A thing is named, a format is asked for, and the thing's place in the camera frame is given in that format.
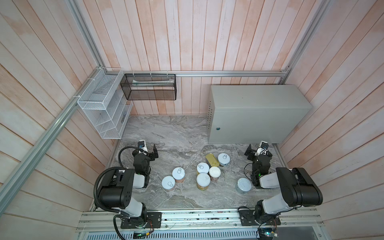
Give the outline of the brown label can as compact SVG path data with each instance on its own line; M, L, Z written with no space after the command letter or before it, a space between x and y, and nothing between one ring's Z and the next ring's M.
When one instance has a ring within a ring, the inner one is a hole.
M185 170L181 167L174 168L172 176L175 179L176 183L182 183L185 180Z

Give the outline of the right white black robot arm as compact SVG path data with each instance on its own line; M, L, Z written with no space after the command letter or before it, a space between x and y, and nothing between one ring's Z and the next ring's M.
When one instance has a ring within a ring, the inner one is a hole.
M245 156L252 162L251 175L246 178L252 186L280 190L277 195L257 202L254 217L258 224L269 223L295 208L323 203L321 190L304 168L277 167L275 172L270 172L273 154L267 142L262 141L256 149L249 145Z

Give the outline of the orange yellow label can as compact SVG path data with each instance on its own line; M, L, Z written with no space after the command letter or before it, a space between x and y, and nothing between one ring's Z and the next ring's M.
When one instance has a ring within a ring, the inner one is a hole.
M197 165L197 174L208 174L210 166L207 163L199 163Z

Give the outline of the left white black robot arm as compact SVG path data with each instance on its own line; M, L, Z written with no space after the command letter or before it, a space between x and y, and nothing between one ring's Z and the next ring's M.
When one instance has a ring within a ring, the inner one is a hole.
M133 149L133 168L124 167L121 154ZM146 142L140 141L136 147L126 146L118 153L118 167L104 170L96 179L93 195L97 208L106 212L116 213L115 219L122 220L121 227L130 225L132 228L151 227L153 221L147 213L144 203L134 199L133 189L145 189L150 180L150 163L159 157L156 146L148 152Z

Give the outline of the pink label can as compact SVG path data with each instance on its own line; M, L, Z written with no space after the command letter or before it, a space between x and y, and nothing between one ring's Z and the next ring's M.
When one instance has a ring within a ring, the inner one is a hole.
M176 180L172 176L166 176L162 180L162 187L166 191L172 191L175 188Z

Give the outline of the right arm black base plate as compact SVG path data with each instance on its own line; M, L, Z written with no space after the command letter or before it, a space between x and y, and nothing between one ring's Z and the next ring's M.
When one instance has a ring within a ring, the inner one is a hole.
M250 210L250 209L247 209L247 208L240 208L238 209L238 214L239 214L239 218L240 218L240 221L241 221L241 225L243 227L245 226L259 226L259 225L262 225L262 226L273 226L273 227L276 227L276 226L280 226L281 225L281 221L280 221L280 218L278 216L266 216L266 217L262 217L260 218L259 220L257 220L255 218L256 216L256 213L254 210Z

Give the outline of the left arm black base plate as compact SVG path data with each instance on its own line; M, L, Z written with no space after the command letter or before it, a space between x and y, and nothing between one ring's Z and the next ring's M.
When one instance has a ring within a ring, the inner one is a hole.
M160 228L162 220L161 212L142 213L140 217L123 220L121 229L151 229Z

